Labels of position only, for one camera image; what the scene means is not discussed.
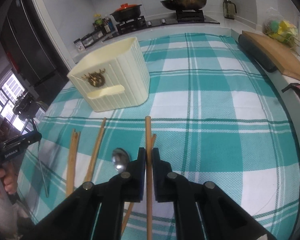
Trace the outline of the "person's left hand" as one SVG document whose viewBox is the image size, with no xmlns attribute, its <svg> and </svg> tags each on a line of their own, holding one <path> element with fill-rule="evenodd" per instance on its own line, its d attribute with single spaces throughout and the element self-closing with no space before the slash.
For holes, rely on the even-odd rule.
<svg viewBox="0 0 300 240">
<path fill-rule="evenodd" d="M 11 162 L 0 168 L 0 181 L 8 194 L 15 194 L 18 187 L 18 176 Z"/>
</svg>

